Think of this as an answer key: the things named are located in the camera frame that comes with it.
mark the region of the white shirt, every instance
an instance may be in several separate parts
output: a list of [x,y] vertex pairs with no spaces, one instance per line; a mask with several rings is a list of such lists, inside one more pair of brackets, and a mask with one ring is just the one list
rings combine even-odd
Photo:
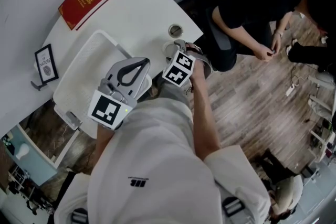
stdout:
[[[215,181],[263,223],[269,196],[241,148],[224,148],[202,162],[194,153],[192,126],[191,111],[181,102],[159,98],[138,104],[92,171],[89,223],[221,224]],[[69,201],[67,207],[63,202],[55,220],[70,213]]]
[[297,175],[294,177],[294,186],[293,186],[293,197],[292,203],[288,207],[289,210],[294,209],[294,207],[298,204],[303,192],[303,182],[301,175]]

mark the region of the black hair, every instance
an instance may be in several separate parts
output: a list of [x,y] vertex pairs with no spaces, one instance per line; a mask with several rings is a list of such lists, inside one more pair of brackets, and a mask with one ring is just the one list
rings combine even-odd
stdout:
[[331,126],[334,129],[334,131],[336,131],[336,113],[334,114],[334,116],[331,119]]
[[270,220],[271,224],[277,224],[281,220],[287,219],[291,214],[292,214],[292,211],[291,210],[287,210],[286,212],[278,215],[277,218],[271,217],[269,220]]
[[336,0],[307,0],[307,4],[308,12],[318,26],[333,34],[336,31]]

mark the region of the wooden floor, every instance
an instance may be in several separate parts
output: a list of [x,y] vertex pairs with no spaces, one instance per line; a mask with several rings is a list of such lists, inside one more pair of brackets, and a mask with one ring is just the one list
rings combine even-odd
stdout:
[[6,153],[4,143],[0,142],[0,188],[2,190],[8,186],[8,171],[13,164],[11,157]]
[[[292,37],[297,37],[305,46],[320,45],[316,28],[306,19],[294,16],[283,37],[281,54],[274,60],[264,63],[252,56],[238,56],[231,71],[214,73],[207,83],[222,146],[239,144],[249,159],[269,147],[286,166],[300,172],[312,160],[308,152],[309,131],[319,118],[307,105],[308,96],[316,94],[316,86],[306,80],[309,74],[316,72],[314,69],[296,65],[293,74],[302,78],[300,85],[290,97],[285,96],[291,85],[293,64],[284,48]],[[329,104],[332,102],[332,93],[328,90],[321,89],[318,97]],[[65,124],[53,106],[50,101],[37,111],[29,132],[32,140],[49,156],[57,156],[73,133],[69,129],[65,131]],[[64,131],[65,142],[56,142],[54,150],[54,141],[62,141]],[[61,163],[59,173],[42,186],[45,194],[56,199],[67,175],[67,166],[75,172],[90,174],[93,150],[94,140],[81,133]]]

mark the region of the black shoe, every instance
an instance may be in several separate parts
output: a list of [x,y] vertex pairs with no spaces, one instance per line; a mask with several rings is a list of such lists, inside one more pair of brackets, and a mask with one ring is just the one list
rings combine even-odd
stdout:
[[254,158],[250,160],[250,163],[255,163],[257,165],[257,168],[260,166],[260,161],[262,160],[262,157],[260,154],[257,154]]
[[267,148],[266,150],[265,150],[265,152],[264,152],[264,154],[262,155],[262,158],[264,159],[264,158],[267,158],[269,155],[271,155],[272,154],[272,152],[271,152],[271,150],[269,149],[269,148]]

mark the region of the person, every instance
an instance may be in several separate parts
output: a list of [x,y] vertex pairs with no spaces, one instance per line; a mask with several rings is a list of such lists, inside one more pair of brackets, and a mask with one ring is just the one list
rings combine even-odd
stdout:
[[335,78],[336,59],[334,55],[336,54],[336,35],[334,32],[335,27],[328,31],[328,33],[324,33],[328,36],[326,39],[327,47],[302,46],[295,40],[292,45],[286,48],[288,59],[291,62],[317,65],[320,72],[326,71]]
[[185,93],[159,79],[158,98],[138,103],[118,130],[98,126],[97,163],[86,181],[75,176],[55,223],[78,207],[95,224],[244,224],[240,213],[264,223],[268,193],[239,146],[221,148],[199,60],[191,82],[193,116]]
[[[208,56],[218,71],[228,71],[236,63],[237,54],[254,55],[270,61],[281,48],[281,37],[292,12],[310,19],[322,32],[336,27],[336,0],[207,0],[214,10],[213,21],[228,36],[231,48],[208,48]],[[269,22],[276,21],[271,33]]]
[[301,175],[285,168],[269,149],[263,156],[258,157],[256,162],[261,165],[272,184],[275,185],[274,192],[269,185],[265,184],[271,196],[270,220],[272,223],[277,223],[281,219],[288,218],[298,204],[303,192]]
[[[65,180],[62,183],[61,189],[59,190],[59,193],[57,195],[57,199],[52,202],[52,206],[53,209],[57,209],[59,203],[61,202],[61,200],[63,199],[63,196],[65,195],[67,189],[69,188],[69,186],[71,185],[74,177],[76,176],[76,173],[69,167],[66,168],[66,171],[68,172],[67,177],[65,178]],[[54,216],[50,215],[48,218],[48,222],[47,224],[54,224]]]

